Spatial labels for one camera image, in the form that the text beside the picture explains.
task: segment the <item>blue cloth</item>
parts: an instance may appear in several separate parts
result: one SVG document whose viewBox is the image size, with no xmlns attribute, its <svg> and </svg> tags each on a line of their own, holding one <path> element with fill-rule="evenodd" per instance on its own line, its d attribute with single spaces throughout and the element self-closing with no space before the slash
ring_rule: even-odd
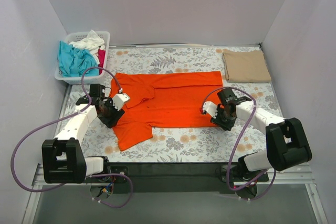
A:
<svg viewBox="0 0 336 224">
<path fill-rule="evenodd" d="M 90 67 L 97 67 L 97 63 L 88 49 L 78 49 L 63 41 L 59 43 L 58 65 L 63 77 L 81 77 Z M 98 68 L 90 69 L 85 76 L 97 76 Z"/>
</svg>

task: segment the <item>wrinkled fabric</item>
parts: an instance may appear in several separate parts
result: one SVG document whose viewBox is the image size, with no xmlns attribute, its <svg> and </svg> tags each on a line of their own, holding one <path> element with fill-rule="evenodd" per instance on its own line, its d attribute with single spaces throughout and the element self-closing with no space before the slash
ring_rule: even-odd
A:
<svg viewBox="0 0 336 224">
<path fill-rule="evenodd" d="M 88 49 L 92 56 L 94 57 L 97 64 L 99 64 L 98 59 L 98 50 L 105 49 L 105 42 L 94 30 L 89 31 L 88 36 L 78 42 L 70 42 L 70 45 L 73 45 L 79 49 Z"/>
<path fill-rule="evenodd" d="M 124 151 L 153 137 L 152 127 L 215 127 L 210 115 L 202 115 L 203 99 L 222 87 L 220 71 L 170 74 L 117 73 L 123 92 L 131 100 L 123 107 L 125 114 L 113 127 L 118 146 Z M 113 97 L 117 84 L 112 79 Z M 220 103 L 216 92 L 208 99 Z"/>
<path fill-rule="evenodd" d="M 58 66 L 63 77 L 81 77 L 90 67 L 97 67 L 97 63 L 89 50 L 73 47 L 63 41 L 59 43 Z M 85 76 L 97 76 L 98 69 L 90 69 Z"/>
</svg>

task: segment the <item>floral tablecloth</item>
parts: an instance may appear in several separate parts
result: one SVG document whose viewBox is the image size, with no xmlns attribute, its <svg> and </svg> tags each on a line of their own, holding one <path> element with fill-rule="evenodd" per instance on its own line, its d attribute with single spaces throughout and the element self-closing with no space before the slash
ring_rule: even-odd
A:
<svg viewBox="0 0 336 224">
<path fill-rule="evenodd" d="M 110 49 L 107 68 L 113 73 L 180 73 L 220 70 L 224 76 L 222 51 L 224 48 L 129 48 Z M 228 48 L 232 51 L 259 50 L 258 47 Z M 110 86 L 106 73 L 103 84 Z M 250 93 L 259 107 L 280 115 L 270 83 L 227 83 Z M 71 114 L 75 103 L 84 93 L 80 85 L 72 86 L 65 106 L 65 115 Z M 111 162 L 227 162 L 244 123 L 236 120 L 230 132 L 218 127 L 153 128 L 153 138 L 121 152 L 112 129 L 95 119 L 87 131 L 82 150 L 84 156 L 105 155 Z M 238 146 L 234 161 L 247 153 L 263 150 L 265 136 L 250 126 Z"/>
</svg>

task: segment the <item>pink cloth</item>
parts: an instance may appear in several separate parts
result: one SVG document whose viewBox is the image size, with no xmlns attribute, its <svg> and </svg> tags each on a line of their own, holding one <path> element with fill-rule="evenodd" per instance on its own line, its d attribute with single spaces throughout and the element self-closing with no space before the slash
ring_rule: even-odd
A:
<svg viewBox="0 0 336 224">
<path fill-rule="evenodd" d="M 98 59 L 99 59 L 99 64 L 98 67 L 103 67 L 104 66 L 104 60 L 105 60 L 105 50 L 98 49 Z"/>
</svg>

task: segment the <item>white cloth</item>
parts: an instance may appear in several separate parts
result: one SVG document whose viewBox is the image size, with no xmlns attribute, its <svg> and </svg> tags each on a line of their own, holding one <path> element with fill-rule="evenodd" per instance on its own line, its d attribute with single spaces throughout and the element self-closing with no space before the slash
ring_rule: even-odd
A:
<svg viewBox="0 0 336 224">
<path fill-rule="evenodd" d="M 92 56 L 94 57 L 97 64 L 99 64 L 98 59 L 98 49 L 105 49 L 105 41 L 96 34 L 94 30 L 89 31 L 88 36 L 78 42 L 70 42 L 70 45 L 78 49 L 88 49 Z"/>
</svg>

